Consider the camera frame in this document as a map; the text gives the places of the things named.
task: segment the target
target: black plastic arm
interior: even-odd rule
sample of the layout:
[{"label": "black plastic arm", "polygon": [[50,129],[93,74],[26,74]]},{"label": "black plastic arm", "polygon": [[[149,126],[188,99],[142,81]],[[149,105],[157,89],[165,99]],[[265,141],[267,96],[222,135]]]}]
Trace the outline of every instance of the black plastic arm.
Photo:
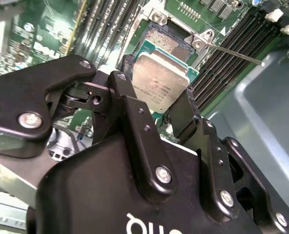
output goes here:
[{"label": "black plastic arm", "polygon": [[[49,107],[53,113],[67,87],[88,81],[95,73],[93,64],[73,55],[0,76],[0,154],[39,155],[52,129]],[[19,124],[23,113],[40,116],[40,127],[29,129]]]}]

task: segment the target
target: black clamp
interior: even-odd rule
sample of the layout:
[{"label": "black clamp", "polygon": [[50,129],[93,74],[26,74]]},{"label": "black clamp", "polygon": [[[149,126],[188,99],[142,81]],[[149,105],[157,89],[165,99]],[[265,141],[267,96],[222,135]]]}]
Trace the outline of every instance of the black clamp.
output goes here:
[{"label": "black clamp", "polygon": [[236,198],[228,155],[217,137],[215,126],[201,118],[187,89],[171,106],[169,114],[175,137],[201,157],[200,200],[203,209],[219,223],[236,219],[239,204]]}]

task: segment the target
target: green circuit board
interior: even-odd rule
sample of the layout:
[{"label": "green circuit board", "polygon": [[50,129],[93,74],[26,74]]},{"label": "green circuit board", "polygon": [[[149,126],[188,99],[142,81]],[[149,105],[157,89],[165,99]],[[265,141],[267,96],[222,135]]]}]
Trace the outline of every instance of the green circuit board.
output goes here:
[{"label": "green circuit board", "polygon": [[87,0],[29,1],[25,12],[7,21],[7,52],[0,55],[0,75],[58,59],[69,53],[83,21]]}]

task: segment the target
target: bolt hole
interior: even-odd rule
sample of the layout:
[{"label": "bolt hole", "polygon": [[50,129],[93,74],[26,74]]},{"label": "bolt hole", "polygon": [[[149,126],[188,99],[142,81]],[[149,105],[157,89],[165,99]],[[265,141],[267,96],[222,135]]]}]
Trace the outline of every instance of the bolt hole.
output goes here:
[{"label": "bolt hole", "polygon": [[243,2],[240,1],[237,5],[237,8],[240,9],[240,8],[242,8],[242,6],[243,6]]},{"label": "bolt hole", "polygon": [[149,125],[146,125],[146,126],[144,127],[144,130],[145,130],[146,132],[149,132],[149,131],[151,130],[151,128],[150,128]]},{"label": "bolt hole", "polygon": [[117,76],[122,80],[126,80],[126,76],[122,73],[119,73]]},{"label": "bolt hole", "polygon": [[94,104],[94,105],[99,105],[100,104],[100,102],[101,102],[101,97],[100,96],[94,96],[93,98],[92,98],[92,103]]},{"label": "bolt hole", "polygon": [[211,37],[213,35],[213,32],[212,31],[208,31],[207,33],[206,33],[206,36],[207,37]]}]

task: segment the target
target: metal bracket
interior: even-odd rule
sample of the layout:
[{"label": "metal bracket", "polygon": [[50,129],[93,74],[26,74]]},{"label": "metal bracket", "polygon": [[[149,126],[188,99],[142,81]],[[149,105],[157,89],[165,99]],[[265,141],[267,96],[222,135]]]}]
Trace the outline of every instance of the metal bracket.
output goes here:
[{"label": "metal bracket", "polygon": [[196,67],[207,55],[209,46],[214,39],[215,33],[212,29],[207,29],[206,31],[202,32],[201,34],[194,34],[193,41],[191,45],[196,50],[198,57],[192,63],[192,67]]}]

